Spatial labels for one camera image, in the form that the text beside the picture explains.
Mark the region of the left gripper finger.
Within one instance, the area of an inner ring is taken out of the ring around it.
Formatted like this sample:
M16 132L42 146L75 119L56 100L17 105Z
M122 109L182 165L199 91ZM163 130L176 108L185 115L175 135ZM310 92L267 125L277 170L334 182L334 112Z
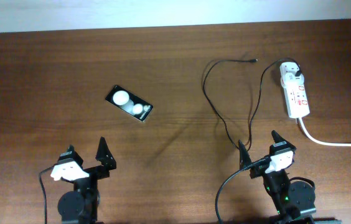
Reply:
M100 138L95 159L101 162L102 166L107 170L116 169L116 160L110 152L104 137Z
M68 162L76 162L80 167L83 164L83 159L80 157L80 155L75 151L75 148L73 145L69 145L68 149L66 152L62 153L57 161L57 164L64 164Z

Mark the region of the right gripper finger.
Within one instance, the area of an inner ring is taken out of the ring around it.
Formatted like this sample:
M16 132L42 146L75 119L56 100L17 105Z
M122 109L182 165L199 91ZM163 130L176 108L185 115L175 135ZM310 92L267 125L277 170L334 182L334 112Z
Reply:
M238 147L240 152L240 170L244 170L250 167L252 161L245 145L241 140L238 141Z
M285 140L281 135L279 135L275 130L272 130L271 135L274 140L274 144L269 147L270 156L275 156L288 151L295 153L296 147L289 141Z

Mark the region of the black smartphone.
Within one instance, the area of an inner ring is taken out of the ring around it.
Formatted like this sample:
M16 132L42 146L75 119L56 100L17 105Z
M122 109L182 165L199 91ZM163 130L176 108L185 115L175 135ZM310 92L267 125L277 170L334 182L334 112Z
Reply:
M154 109L152 104L119 85L109 91L105 100L140 122L145 122Z

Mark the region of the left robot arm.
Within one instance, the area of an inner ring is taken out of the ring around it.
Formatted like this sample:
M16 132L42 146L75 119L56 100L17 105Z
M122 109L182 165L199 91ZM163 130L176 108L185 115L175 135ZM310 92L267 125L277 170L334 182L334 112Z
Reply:
M101 163L99 166L84 169L83 159L73 146L69 146L54 165L50 176L55 181L62 180L73 185L73 190L63 194L58 201L62 223L97 222L100 204L98 181L108 178L110 171L116 169L116 161L104 137L99 140L95 159Z

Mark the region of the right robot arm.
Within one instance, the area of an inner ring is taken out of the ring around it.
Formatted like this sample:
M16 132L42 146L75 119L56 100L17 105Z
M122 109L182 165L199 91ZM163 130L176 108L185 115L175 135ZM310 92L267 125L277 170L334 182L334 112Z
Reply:
M267 194L278 212L270 217L270 223L312 223L316 212L315 184L303 177L289 178L286 169L294 163L296 147L282 138L276 131L271 135L274 144L269 154L252 161L246 147L239 142L240 169L249 170L250 178L261 177Z

